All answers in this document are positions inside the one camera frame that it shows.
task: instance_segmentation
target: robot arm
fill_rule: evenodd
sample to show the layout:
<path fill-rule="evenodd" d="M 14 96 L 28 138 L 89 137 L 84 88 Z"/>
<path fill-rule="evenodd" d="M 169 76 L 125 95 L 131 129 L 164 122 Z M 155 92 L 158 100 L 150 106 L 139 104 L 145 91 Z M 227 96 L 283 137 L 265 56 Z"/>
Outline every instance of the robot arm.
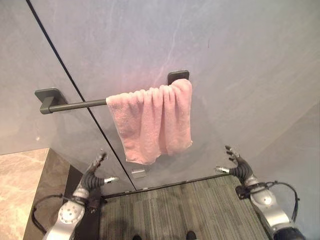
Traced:
<path fill-rule="evenodd" d="M 90 191 L 118 180 L 117 177 L 98 178 L 95 176 L 95 171 L 106 158 L 107 154 L 102 152 L 89 166 L 73 192 L 72 198 L 60 207 L 57 221 L 45 234 L 44 240 L 72 240 L 75 229 L 85 214 L 85 205 Z"/>
<path fill-rule="evenodd" d="M 250 198 L 254 210 L 260 216 L 261 222 L 271 238 L 274 240 L 304 240 L 305 237 L 295 225 L 297 212 L 294 211 L 292 219 L 289 218 L 277 204 L 275 195 L 269 190 L 274 184 L 282 183 L 259 182 L 250 165 L 230 146 L 225 146 L 225 148 L 226 153 L 230 155 L 229 160 L 236 163 L 237 167 L 229 169 L 217 166 L 216 170 L 239 178 L 242 183 L 236 188 L 239 199 Z M 298 202 L 296 202 L 295 209 L 298 210 Z"/>

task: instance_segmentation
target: towel rack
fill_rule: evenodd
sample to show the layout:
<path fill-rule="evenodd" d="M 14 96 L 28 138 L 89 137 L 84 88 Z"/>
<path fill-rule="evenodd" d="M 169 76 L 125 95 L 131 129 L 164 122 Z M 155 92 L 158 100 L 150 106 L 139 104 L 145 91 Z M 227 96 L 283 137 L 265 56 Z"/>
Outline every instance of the towel rack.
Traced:
<path fill-rule="evenodd" d="M 168 74 L 168 85 L 172 84 L 178 79 L 189 80 L 189 71 L 172 71 Z M 57 88 L 39 89 L 34 92 L 36 97 L 42 102 L 40 112 L 42 114 L 52 114 L 54 112 L 60 112 L 65 110 L 83 109 L 95 106 L 107 105 L 106 99 L 82 101 L 75 103 L 67 103 L 62 93 Z"/>

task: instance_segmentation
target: towel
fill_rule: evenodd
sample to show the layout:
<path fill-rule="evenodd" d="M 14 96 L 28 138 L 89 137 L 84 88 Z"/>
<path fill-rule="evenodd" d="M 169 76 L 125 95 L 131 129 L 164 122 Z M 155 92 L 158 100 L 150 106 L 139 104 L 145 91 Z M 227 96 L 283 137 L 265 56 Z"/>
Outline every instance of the towel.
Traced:
<path fill-rule="evenodd" d="M 190 81 L 179 79 L 106 98 L 127 162 L 148 165 L 191 146 L 191 96 Z"/>

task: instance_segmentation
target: black shoe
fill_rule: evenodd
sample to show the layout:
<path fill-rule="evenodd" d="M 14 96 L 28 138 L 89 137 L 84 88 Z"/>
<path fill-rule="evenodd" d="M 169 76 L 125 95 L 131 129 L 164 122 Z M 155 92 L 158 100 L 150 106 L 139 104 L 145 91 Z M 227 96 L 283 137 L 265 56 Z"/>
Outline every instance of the black shoe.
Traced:
<path fill-rule="evenodd" d="M 194 231 L 188 231 L 186 234 L 186 240 L 197 240 L 197 236 Z"/>
<path fill-rule="evenodd" d="M 142 238 L 139 235 L 135 235 L 132 240 L 142 240 Z"/>

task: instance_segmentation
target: floor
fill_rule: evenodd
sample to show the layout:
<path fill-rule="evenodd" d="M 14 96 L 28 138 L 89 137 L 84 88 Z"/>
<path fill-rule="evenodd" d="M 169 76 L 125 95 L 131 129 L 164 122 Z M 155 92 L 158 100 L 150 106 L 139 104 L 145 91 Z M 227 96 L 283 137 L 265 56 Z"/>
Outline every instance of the floor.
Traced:
<path fill-rule="evenodd" d="M 222 176 L 108 199 L 101 240 L 268 239 L 249 200 L 239 200 L 237 178 Z"/>

